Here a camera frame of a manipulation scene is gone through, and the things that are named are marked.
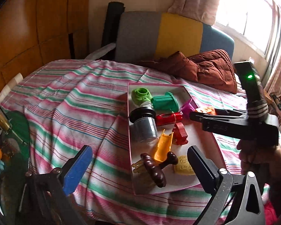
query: red cloth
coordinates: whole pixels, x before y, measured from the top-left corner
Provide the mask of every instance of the red cloth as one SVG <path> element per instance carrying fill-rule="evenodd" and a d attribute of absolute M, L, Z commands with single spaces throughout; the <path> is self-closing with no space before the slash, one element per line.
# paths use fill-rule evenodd
<path fill-rule="evenodd" d="M 277 216 L 272 203 L 268 200 L 264 205 L 264 214 L 266 225 L 273 225 L 277 221 Z"/>
<path fill-rule="evenodd" d="M 237 91 L 232 63 L 227 52 L 222 49 L 188 58 L 181 52 L 175 52 L 168 58 L 161 58 L 156 62 L 140 61 L 136 64 L 233 94 L 236 94 Z"/>

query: bed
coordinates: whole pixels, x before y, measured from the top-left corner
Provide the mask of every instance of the bed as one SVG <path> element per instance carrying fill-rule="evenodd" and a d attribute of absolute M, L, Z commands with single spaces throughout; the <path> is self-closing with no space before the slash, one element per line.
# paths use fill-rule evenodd
<path fill-rule="evenodd" d="M 210 199 L 200 185 L 174 193 L 133 194 L 127 83 L 183 85 L 199 107 L 246 108 L 246 100 L 237 95 L 145 67 L 103 60 L 53 61 L 27 76 L 1 104 L 28 119 L 31 168 L 37 173 L 61 167 L 83 145 L 92 147 L 92 163 L 74 192 L 87 218 L 114 224 L 192 224 Z M 238 140 L 214 137 L 228 171 L 239 174 Z"/>

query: red flashlight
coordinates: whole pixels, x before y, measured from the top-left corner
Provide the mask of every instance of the red flashlight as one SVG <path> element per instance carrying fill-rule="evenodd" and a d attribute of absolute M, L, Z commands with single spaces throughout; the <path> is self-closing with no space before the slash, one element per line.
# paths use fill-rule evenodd
<path fill-rule="evenodd" d="M 157 115 L 155 118 L 156 126 L 180 123 L 182 121 L 182 113 L 167 113 Z"/>

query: teal plastic toy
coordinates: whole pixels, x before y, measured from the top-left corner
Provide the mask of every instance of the teal plastic toy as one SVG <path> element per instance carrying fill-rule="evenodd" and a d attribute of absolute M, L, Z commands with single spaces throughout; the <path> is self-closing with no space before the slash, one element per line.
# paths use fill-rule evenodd
<path fill-rule="evenodd" d="M 138 88 L 132 91 L 131 93 L 131 98 L 132 101 L 134 102 L 135 105 L 139 106 L 145 101 L 150 101 L 152 100 L 152 95 L 146 88 Z"/>
<path fill-rule="evenodd" d="M 154 96 L 152 106 L 155 110 L 171 110 L 178 112 L 178 102 L 171 92 L 166 92 L 164 96 Z"/>

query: screw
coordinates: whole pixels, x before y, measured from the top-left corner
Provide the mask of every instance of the screw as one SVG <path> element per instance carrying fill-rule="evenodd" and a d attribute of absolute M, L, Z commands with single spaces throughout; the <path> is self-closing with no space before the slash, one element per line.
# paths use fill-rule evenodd
<path fill-rule="evenodd" d="M 227 174 L 228 171 L 227 171 L 225 168 L 221 168 L 221 169 L 220 169 L 220 173 L 221 173 L 221 174 Z"/>
<path fill-rule="evenodd" d="M 25 173 L 25 176 L 26 177 L 30 177 L 32 175 L 32 171 L 27 171 L 26 173 Z"/>
<path fill-rule="evenodd" d="M 60 167 L 56 167 L 52 170 L 52 173 L 54 174 L 59 174 L 61 172 L 61 168 Z"/>
<path fill-rule="evenodd" d="M 249 177 L 251 177 L 251 178 L 254 178 L 255 177 L 255 174 L 253 173 L 253 172 L 248 172 L 248 175 L 249 175 Z"/>

